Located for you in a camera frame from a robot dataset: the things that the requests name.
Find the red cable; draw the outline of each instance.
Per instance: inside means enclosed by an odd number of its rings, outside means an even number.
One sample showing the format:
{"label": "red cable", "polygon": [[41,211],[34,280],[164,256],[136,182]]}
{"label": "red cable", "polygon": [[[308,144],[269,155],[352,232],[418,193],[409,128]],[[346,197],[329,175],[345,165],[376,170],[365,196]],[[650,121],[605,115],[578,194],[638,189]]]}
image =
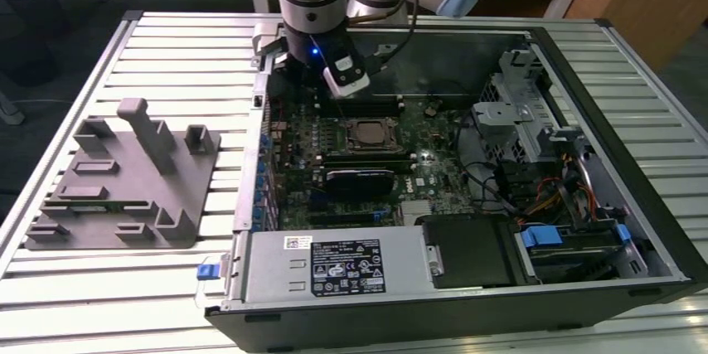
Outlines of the red cable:
{"label": "red cable", "polygon": [[536,200],[541,199],[541,189],[542,189],[542,185],[546,183],[546,182],[554,182],[554,181],[558,181],[560,178],[557,177],[546,177],[541,180],[541,182],[538,183],[538,187],[536,188]]}

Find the floor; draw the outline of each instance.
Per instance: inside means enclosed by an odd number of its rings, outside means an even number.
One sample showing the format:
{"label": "floor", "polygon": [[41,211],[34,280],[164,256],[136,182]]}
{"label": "floor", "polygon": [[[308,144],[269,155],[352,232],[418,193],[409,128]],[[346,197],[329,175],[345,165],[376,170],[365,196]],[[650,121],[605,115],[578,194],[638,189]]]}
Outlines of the floor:
{"label": "floor", "polygon": [[[42,155],[69,103],[81,90],[120,17],[128,9],[184,12],[252,12],[250,0],[60,0],[73,31],[49,43],[61,69],[57,78],[32,88],[22,88],[0,74],[0,88],[13,101],[21,102],[26,120],[20,126],[0,124],[0,221],[14,201]],[[16,27],[14,16],[2,12],[0,32]],[[660,77],[672,88],[698,122],[708,128],[708,28],[701,28],[685,44]]]}

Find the gray plastic base plate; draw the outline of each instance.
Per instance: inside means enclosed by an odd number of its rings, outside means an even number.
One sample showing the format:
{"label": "gray plastic base plate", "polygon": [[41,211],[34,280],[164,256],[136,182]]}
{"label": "gray plastic base plate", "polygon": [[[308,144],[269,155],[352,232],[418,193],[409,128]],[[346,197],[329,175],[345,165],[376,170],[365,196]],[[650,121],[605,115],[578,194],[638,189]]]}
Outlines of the gray plastic base plate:
{"label": "gray plastic base plate", "polygon": [[[134,133],[116,132],[114,137],[101,138],[102,146],[109,153],[106,162],[114,160],[118,165],[118,170],[113,174],[86,172],[89,167],[85,164],[96,164],[100,159],[90,158],[80,150],[49,200],[60,200],[60,193],[64,194],[65,199],[66,192],[77,191],[80,195],[86,195],[86,192],[96,191],[96,187],[105,187],[106,200],[145,201],[152,204],[149,206],[152,209],[145,211],[144,215],[134,211],[130,212],[132,215],[128,215],[125,212],[105,212],[100,206],[93,210],[90,206],[81,206],[80,211],[66,211],[65,214],[60,211],[49,212],[52,214],[49,217],[45,212],[46,207],[44,207],[44,213],[29,229],[29,238],[24,247],[29,250],[65,250],[180,249],[193,246],[220,140],[218,133],[208,132],[208,134],[214,149],[209,153],[192,155],[184,140],[185,132],[173,133],[174,146],[170,158],[176,172],[169,175],[160,175]],[[77,166],[82,170],[81,175],[76,174]],[[164,214],[158,215],[160,209],[169,217]],[[180,220],[182,210],[185,217]],[[177,225],[177,229],[161,230],[154,228],[157,219],[161,219],[160,224],[168,225],[173,222],[184,224]],[[116,235],[120,223],[126,232],[122,238],[120,234]],[[38,239],[33,239],[32,234],[37,232]],[[44,232],[53,234],[44,237],[41,236]]]}

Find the metal bracket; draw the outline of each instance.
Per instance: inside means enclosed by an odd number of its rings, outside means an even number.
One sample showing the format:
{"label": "metal bracket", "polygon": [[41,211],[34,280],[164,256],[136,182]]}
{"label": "metal bracket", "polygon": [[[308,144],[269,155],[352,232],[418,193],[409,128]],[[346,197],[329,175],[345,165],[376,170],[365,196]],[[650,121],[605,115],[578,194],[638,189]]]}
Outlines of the metal bracket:
{"label": "metal bracket", "polygon": [[486,126],[510,126],[533,120],[533,114],[524,106],[508,103],[476,103],[473,109],[477,122]]}

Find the motherboard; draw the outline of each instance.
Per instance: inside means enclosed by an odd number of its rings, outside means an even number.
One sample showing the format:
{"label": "motherboard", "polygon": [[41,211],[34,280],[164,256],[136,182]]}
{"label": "motherboard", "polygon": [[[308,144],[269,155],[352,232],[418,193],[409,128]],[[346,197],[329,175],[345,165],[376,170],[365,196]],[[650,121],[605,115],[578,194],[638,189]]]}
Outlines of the motherboard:
{"label": "motherboard", "polygon": [[404,225],[413,216],[473,212],[453,145],[461,112],[438,98],[314,99],[272,113],[280,230]]}

